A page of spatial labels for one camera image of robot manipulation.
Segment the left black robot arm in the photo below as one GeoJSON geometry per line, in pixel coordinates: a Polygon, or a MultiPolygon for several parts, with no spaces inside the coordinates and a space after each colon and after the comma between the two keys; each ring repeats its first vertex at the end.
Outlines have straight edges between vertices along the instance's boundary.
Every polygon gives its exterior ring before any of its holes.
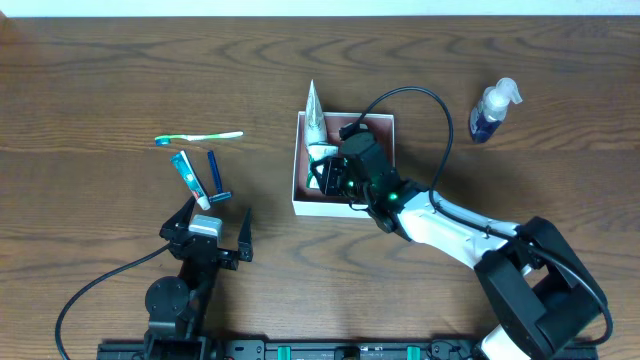
{"type": "Polygon", "coordinates": [[[247,211],[235,250],[219,245],[222,221],[193,215],[191,198],[159,231],[168,251],[182,262],[179,274],[155,281],[145,295],[149,313],[141,358],[144,360],[223,359],[222,343],[203,333],[203,323],[220,270],[235,271],[253,259],[252,212],[247,211]]]}

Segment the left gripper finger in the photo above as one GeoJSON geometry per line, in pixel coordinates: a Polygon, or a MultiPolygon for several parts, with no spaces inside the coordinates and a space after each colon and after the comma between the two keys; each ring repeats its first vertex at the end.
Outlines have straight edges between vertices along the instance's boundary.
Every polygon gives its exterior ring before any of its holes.
{"type": "Polygon", "coordinates": [[[243,262],[251,262],[253,260],[253,244],[252,244],[252,210],[248,209],[240,233],[238,235],[238,258],[243,262]]]}
{"type": "Polygon", "coordinates": [[[160,228],[159,236],[163,239],[177,239],[188,230],[196,200],[190,197],[180,210],[171,216],[160,228]]]}

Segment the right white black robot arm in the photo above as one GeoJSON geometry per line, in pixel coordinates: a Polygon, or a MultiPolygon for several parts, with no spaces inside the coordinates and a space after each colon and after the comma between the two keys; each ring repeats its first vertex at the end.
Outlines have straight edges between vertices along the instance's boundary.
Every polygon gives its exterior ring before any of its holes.
{"type": "Polygon", "coordinates": [[[604,292],[548,220],[523,225],[479,215],[402,178],[374,135],[348,138],[310,165],[321,192],[346,198],[386,233],[432,246],[476,274],[499,321],[476,347],[484,359],[552,359],[596,317],[612,321],[604,292]]]}

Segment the white lotion tube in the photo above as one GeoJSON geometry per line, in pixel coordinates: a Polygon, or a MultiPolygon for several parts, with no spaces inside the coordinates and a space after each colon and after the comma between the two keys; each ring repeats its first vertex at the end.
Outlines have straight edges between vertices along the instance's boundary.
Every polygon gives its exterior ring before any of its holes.
{"type": "Polygon", "coordinates": [[[311,146],[326,143],[328,139],[324,112],[314,81],[310,82],[305,107],[304,143],[311,146]]]}

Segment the green white packet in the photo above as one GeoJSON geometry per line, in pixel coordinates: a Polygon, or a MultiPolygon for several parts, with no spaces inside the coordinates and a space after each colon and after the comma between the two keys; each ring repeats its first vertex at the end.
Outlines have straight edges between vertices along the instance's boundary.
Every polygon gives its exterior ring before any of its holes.
{"type": "Polygon", "coordinates": [[[309,164],[308,164],[308,175],[306,180],[306,187],[308,189],[318,189],[319,184],[314,176],[313,169],[316,170],[318,174],[322,174],[324,166],[322,164],[313,167],[312,164],[316,161],[323,160],[326,157],[332,157],[338,154],[338,147],[335,145],[327,144],[327,143],[315,143],[311,144],[307,147],[309,164]]]}

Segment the blue pump bottle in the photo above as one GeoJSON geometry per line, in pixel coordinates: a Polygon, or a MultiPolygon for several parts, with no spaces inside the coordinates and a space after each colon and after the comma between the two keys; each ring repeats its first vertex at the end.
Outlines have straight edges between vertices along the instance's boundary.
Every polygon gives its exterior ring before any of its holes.
{"type": "Polygon", "coordinates": [[[487,87],[469,117],[473,142],[487,142],[504,122],[509,105],[520,104],[522,101],[518,86],[511,78],[501,78],[494,86],[487,87]]]}

